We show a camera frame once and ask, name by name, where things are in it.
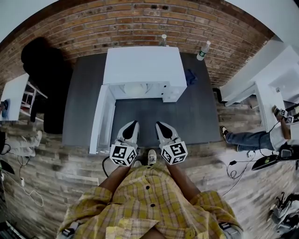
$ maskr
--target sneaker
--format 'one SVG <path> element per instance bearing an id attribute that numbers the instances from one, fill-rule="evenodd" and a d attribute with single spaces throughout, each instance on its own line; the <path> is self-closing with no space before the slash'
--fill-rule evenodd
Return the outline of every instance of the sneaker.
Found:
<path id="1" fill-rule="evenodd" d="M 136 160 L 134 165 L 133 165 L 133 168 L 134 167 L 140 167 L 140 166 L 142 166 L 141 162 L 139 160 Z"/>
<path id="2" fill-rule="evenodd" d="M 9 99 L 6 99 L 4 100 L 3 102 L 1 102 L 4 104 L 4 109 L 2 109 L 2 117 L 3 118 L 6 118 L 7 115 L 8 115 L 8 110 L 9 110 L 9 105 L 10 105 L 10 100 Z"/>
<path id="3" fill-rule="evenodd" d="M 43 132 L 41 130 L 37 131 L 36 133 L 36 143 L 35 143 L 35 146 L 38 147 L 40 142 L 41 142 L 41 139 L 42 139 L 42 136 L 43 136 Z"/>
<path id="4" fill-rule="evenodd" d="M 251 150 L 251 151 L 248 151 L 246 155 L 247 155 L 247 158 L 254 158 L 254 156 L 256 155 L 256 152 Z"/>
<path id="5" fill-rule="evenodd" d="M 220 133 L 221 133 L 222 137 L 224 138 L 224 140 L 227 142 L 226 135 L 228 134 L 228 129 L 226 129 L 224 126 L 221 126 Z"/>
<path id="6" fill-rule="evenodd" d="M 148 165 L 152 166 L 157 161 L 157 154 L 156 152 L 151 149 L 148 154 Z"/>

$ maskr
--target white table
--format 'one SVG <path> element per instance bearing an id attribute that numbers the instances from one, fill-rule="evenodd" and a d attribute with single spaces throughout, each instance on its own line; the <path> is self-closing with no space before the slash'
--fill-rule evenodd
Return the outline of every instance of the white table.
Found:
<path id="1" fill-rule="evenodd" d="M 255 82 L 251 87 L 244 90 L 232 100 L 228 101 L 225 106 L 230 106 L 235 102 L 240 102 L 250 95 L 255 94 L 260 109 L 262 125 L 259 130 L 269 132 L 277 123 L 277 119 L 272 112 L 272 107 L 276 105 L 279 109 L 285 110 L 284 100 L 281 92 L 277 92 L 276 88 L 268 84 Z"/>
<path id="2" fill-rule="evenodd" d="M 27 116 L 30 116 L 31 108 L 37 93 L 43 95 L 45 98 L 48 98 L 37 88 L 35 88 L 31 83 L 29 83 L 28 78 L 29 75 L 25 73 L 24 75 L 21 75 L 5 84 L 1 96 L 1 101 L 10 99 L 10 106 L 7 117 L 3 118 L 2 115 L 0 115 L 0 121 L 16 121 L 19 119 L 20 112 Z M 25 91 L 27 85 L 33 89 L 33 92 Z M 27 98 L 29 95 L 32 96 L 30 104 L 23 101 L 24 94 L 27 95 Z M 28 108 L 29 113 L 21 109 L 21 106 Z M 38 117 L 36 117 L 36 119 L 43 122 L 43 120 Z"/>
<path id="3" fill-rule="evenodd" d="M 145 84 L 148 89 L 142 96 L 132 97 L 122 90 L 131 83 Z M 178 48 L 110 48 L 94 114 L 89 153 L 109 152 L 117 99 L 162 98 L 163 102 L 177 102 L 186 88 Z"/>

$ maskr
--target white sneaker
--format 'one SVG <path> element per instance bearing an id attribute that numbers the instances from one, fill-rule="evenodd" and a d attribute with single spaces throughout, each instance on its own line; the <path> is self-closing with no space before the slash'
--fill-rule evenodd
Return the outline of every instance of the white sneaker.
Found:
<path id="1" fill-rule="evenodd" d="M 43 132 L 41 130 L 37 131 L 36 133 L 36 143 L 35 146 L 38 147 L 41 140 L 42 140 Z"/>
<path id="2" fill-rule="evenodd" d="M 139 166 L 142 166 L 141 162 L 139 160 L 136 160 L 134 165 L 133 165 L 133 168 L 135 167 L 139 167 Z"/>
<path id="3" fill-rule="evenodd" d="M 157 154 L 156 152 L 151 149 L 148 154 L 148 165 L 152 166 L 157 161 Z"/>

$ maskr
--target yellow plaid shirt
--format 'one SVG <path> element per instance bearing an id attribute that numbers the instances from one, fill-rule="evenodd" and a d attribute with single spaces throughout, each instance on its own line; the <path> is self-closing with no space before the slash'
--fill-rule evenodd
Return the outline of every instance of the yellow plaid shirt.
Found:
<path id="1" fill-rule="evenodd" d="M 71 205 L 59 231 L 82 223 L 74 239 L 142 237 L 155 227 L 168 239 L 225 239 L 220 222 L 240 227 L 215 191 L 188 202 L 162 164 L 132 168 L 116 192 L 95 187 Z"/>

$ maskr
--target plastic water bottle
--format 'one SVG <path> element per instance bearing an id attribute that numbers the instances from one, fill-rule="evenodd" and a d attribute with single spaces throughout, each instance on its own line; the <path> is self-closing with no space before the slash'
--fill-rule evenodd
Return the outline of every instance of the plastic water bottle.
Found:
<path id="1" fill-rule="evenodd" d="M 206 53 L 209 51 L 210 49 L 210 45 L 211 45 L 211 42 L 210 41 L 207 41 L 206 42 L 206 45 L 205 46 L 202 46 L 201 49 L 200 49 L 200 52 L 197 54 L 196 58 L 199 60 L 199 61 L 202 61 L 204 58 L 205 58 L 205 55 Z"/>
<path id="2" fill-rule="evenodd" d="M 166 47 L 166 38 L 167 38 L 167 35 L 166 35 L 166 34 L 163 34 L 163 35 L 162 35 L 162 39 L 161 39 L 161 41 L 159 42 L 159 46 L 160 46 L 160 47 Z"/>

